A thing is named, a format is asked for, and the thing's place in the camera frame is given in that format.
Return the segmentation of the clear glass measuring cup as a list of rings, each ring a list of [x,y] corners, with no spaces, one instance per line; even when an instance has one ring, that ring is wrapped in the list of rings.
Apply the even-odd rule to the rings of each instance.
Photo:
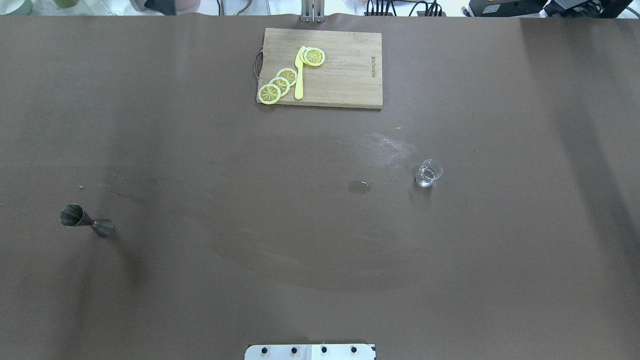
[[[426,159],[418,167],[414,175],[414,182],[421,188],[428,188],[441,178],[443,172],[443,166],[438,159]]]

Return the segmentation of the steel jigger shaker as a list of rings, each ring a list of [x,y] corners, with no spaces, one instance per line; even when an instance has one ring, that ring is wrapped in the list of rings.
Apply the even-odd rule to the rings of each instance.
[[[59,220],[67,228],[88,226],[102,238],[109,237],[115,230],[115,224],[110,219],[93,219],[78,203],[64,207]]]

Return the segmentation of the green plastic cup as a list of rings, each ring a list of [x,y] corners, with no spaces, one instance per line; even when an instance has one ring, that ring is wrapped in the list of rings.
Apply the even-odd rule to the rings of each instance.
[[[53,0],[53,2],[59,9],[71,9],[78,4],[79,0]]]

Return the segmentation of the yellow plastic knife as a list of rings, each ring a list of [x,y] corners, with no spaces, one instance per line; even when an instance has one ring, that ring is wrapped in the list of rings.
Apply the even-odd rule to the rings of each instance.
[[[301,46],[297,51],[294,59],[295,70],[297,72],[295,89],[294,89],[294,98],[295,100],[302,100],[304,98],[304,66],[305,63],[302,60],[302,55],[304,54],[304,50],[306,50],[306,46]]]

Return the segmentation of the lemon slice far end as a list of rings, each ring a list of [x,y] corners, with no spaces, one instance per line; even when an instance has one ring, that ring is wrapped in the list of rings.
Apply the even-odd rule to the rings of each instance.
[[[274,105],[281,99],[282,92],[278,85],[267,83],[257,91],[257,101],[263,105]]]

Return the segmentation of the bamboo cutting board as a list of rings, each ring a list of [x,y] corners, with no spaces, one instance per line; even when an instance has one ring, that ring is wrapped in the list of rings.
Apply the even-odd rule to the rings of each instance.
[[[295,87],[279,100],[281,105],[381,110],[383,107],[382,35],[372,32],[266,28],[254,62],[254,76],[262,87],[283,68],[295,68],[301,46],[320,48],[322,66],[304,66],[304,95],[294,98]]]

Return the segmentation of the lemon slice by knife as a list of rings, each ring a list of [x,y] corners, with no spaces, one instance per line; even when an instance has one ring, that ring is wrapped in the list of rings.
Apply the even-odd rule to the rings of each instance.
[[[322,66],[327,59],[324,50],[317,47],[306,47],[299,56],[302,63],[313,68]]]

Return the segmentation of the pink bowl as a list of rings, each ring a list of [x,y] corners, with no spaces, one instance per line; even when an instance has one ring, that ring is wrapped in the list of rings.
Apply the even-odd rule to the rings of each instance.
[[[197,7],[200,0],[130,0],[133,9],[138,12],[150,10],[165,16],[175,16],[179,12]]]

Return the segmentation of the aluminium frame post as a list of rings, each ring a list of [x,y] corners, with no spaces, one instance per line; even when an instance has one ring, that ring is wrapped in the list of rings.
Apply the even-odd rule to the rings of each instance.
[[[302,23],[320,24],[326,20],[324,0],[302,0],[301,16]]]

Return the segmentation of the white pedestal base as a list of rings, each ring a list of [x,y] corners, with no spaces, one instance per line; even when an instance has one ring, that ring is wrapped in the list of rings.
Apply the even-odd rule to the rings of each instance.
[[[376,360],[374,344],[254,344],[247,347],[245,360]]]

